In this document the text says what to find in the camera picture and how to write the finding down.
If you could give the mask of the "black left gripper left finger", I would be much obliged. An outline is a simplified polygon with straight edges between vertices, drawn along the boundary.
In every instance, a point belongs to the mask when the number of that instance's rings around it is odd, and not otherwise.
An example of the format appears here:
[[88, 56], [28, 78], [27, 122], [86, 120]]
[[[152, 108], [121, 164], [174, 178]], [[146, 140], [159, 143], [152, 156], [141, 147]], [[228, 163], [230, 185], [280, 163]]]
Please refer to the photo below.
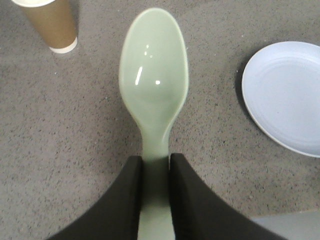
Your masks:
[[141, 209], [143, 161], [130, 156], [102, 197], [50, 240], [136, 240]]

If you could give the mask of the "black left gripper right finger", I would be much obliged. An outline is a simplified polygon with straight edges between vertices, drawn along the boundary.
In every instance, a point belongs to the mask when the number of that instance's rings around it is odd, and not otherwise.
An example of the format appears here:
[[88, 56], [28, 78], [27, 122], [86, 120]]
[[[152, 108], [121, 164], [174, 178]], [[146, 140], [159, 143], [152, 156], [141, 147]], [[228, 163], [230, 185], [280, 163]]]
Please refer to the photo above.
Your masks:
[[177, 240], [283, 239], [222, 200], [181, 153], [170, 156], [169, 196]]

